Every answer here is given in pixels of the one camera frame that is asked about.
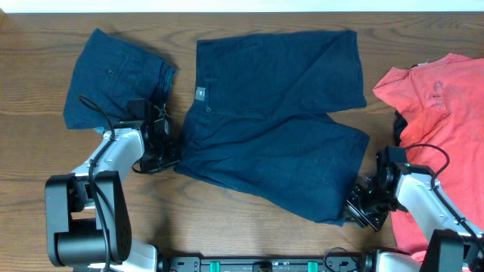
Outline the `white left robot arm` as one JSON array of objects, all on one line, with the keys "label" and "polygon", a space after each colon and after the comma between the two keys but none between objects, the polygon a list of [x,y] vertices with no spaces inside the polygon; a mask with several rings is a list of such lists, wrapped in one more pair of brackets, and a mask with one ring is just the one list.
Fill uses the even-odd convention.
[{"label": "white left robot arm", "polygon": [[165,271],[156,246],[133,237],[123,192],[128,173],[152,175],[179,159],[176,141],[162,129],[106,131],[90,157],[45,184],[48,258],[74,271]]}]

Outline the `navy blue shorts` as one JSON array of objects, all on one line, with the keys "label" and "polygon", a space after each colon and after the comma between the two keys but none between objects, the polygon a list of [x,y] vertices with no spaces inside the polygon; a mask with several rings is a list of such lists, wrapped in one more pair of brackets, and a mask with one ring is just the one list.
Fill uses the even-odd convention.
[{"label": "navy blue shorts", "polygon": [[356,33],[200,40],[196,69],[175,170],[342,224],[369,142],[331,118],[366,106]]}]

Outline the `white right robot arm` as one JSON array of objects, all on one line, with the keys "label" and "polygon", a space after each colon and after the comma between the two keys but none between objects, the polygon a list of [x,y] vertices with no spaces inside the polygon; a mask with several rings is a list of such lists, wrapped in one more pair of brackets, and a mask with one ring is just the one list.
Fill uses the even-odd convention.
[{"label": "white right robot arm", "polygon": [[483,231],[457,209],[429,168],[405,162],[382,164],[365,185],[353,187],[343,215],[361,227],[380,230],[396,210],[410,213],[426,237],[423,261],[378,249],[365,256],[359,271],[483,269]]}]

